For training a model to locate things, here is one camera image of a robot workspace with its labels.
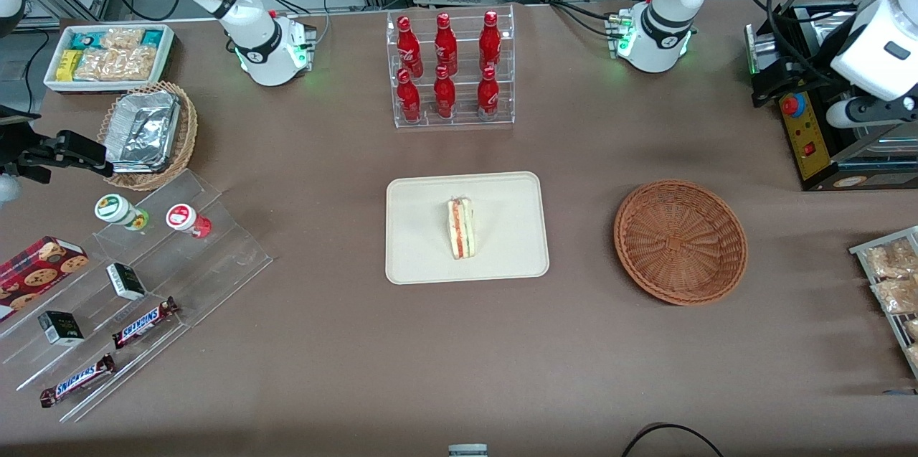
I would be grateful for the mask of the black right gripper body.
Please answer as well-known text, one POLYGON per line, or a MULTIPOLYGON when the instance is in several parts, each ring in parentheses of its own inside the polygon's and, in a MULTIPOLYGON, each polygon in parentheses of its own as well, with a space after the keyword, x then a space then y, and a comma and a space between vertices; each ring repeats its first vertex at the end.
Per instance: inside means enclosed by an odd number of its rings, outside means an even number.
POLYGON ((45 183, 45 169, 30 169, 20 162, 23 154, 39 146, 43 136, 35 133, 32 121, 42 117, 38 113, 1 108, 1 173, 14 178, 31 179, 39 184, 45 183))

